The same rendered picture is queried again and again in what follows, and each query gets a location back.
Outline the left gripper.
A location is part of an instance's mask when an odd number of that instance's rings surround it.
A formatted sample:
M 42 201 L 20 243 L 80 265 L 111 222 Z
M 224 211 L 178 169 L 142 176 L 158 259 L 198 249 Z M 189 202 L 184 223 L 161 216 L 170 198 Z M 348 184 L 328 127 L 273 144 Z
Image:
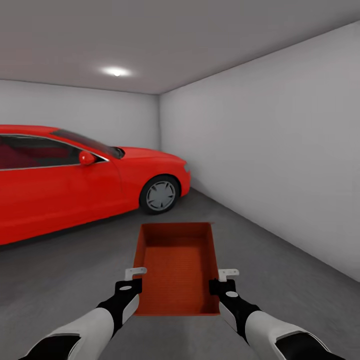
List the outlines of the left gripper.
M 133 279 L 131 281 L 117 281 L 115 284 L 115 294 L 117 294 L 119 292 L 119 289 L 125 285 L 133 285 L 136 293 L 142 293 L 142 278 Z

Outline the storage box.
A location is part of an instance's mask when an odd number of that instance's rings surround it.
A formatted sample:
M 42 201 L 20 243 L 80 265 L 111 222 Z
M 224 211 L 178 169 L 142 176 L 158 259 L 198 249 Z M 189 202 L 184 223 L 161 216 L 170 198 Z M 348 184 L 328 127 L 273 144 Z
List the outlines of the storage box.
M 217 316 L 218 295 L 209 280 L 219 280 L 211 223 L 141 224 L 133 268 L 147 272 L 134 316 Z

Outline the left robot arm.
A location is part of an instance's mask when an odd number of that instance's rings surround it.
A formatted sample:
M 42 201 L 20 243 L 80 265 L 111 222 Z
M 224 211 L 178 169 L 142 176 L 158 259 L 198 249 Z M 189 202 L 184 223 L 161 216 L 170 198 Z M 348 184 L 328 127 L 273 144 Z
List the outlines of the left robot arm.
M 117 281 L 115 294 L 74 322 L 40 340 L 19 360 L 98 360 L 116 332 L 137 311 L 146 267 L 128 268 L 125 280 Z

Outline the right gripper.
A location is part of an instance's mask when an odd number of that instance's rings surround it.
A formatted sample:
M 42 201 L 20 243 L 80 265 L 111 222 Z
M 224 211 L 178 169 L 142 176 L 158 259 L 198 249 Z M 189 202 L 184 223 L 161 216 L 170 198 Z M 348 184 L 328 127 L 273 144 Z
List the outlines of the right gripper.
M 213 280 L 209 280 L 210 295 L 218 295 L 218 297 L 219 297 L 219 292 L 220 292 L 221 288 L 223 288 L 223 287 L 233 288 L 236 291 L 235 280 L 227 279 L 226 282 L 220 282 L 216 278 Z M 220 299 L 220 297 L 219 297 L 219 299 Z

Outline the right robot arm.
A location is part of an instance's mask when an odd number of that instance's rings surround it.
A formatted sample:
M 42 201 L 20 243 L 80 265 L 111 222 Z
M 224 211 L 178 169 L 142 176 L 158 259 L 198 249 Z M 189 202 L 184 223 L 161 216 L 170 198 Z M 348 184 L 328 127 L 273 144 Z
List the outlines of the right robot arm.
M 238 269 L 219 269 L 209 280 L 210 295 L 218 295 L 222 318 L 249 344 L 259 360 L 346 360 L 333 354 L 311 332 L 267 314 L 240 298 L 234 279 Z

